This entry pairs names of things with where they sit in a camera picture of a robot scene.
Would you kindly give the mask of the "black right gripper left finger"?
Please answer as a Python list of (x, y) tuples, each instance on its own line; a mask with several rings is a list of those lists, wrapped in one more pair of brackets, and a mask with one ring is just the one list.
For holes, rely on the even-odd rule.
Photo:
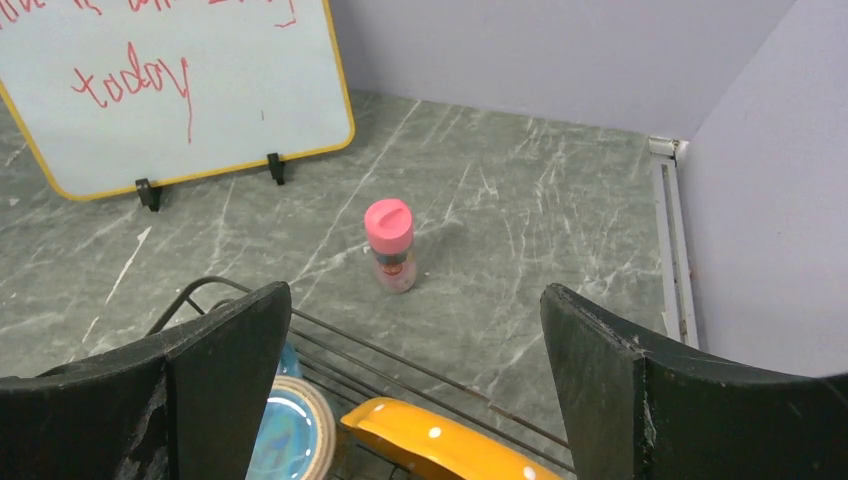
[(292, 314), (273, 282), (196, 319), (1, 381), (5, 479), (242, 479)]

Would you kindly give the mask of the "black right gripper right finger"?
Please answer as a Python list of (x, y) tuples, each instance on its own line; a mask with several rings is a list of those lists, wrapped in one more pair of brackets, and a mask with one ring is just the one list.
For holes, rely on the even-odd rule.
[(580, 479), (843, 479), (847, 378), (684, 345), (547, 286), (544, 340)]

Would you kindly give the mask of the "blue butterfly mug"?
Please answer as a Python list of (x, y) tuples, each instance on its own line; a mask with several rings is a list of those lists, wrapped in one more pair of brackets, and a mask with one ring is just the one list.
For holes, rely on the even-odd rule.
[(285, 343), (246, 477), (328, 479), (337, 444), (336, 420), (324, 395), (304, 378)]

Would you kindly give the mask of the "yellow polka-dot plate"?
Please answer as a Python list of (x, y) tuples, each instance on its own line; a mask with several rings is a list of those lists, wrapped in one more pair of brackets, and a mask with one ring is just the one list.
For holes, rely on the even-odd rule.
[(423, 479), (557, 479), (558, 474), (489, 437), (390, 397), (341, 418), (363, 444)]

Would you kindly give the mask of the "pink-lid spice bottle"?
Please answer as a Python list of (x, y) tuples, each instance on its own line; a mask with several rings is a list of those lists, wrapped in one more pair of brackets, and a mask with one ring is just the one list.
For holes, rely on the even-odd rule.
[(397, 198), (375, 202), (364, 214), (364, 228), (378, 281), (396, 293), (410, 290), (417, 268), (414, 217), (408, 205)]

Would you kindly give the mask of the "yellow-framed whiteboard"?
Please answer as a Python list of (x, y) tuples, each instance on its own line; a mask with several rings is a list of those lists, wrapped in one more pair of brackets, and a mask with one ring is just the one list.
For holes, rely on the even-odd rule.
[(345, 148), (325, 1), (5, 1), (1, 95), (78, 201)]

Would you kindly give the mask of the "aluminium rail at wall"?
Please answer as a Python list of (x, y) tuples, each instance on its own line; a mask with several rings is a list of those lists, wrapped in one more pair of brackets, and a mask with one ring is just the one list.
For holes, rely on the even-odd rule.
[(653, 181), (667, 336), (699, 349), (691, 268), (678, 180), (678, 160), (687, 144), (651, 136), (648, 152)]

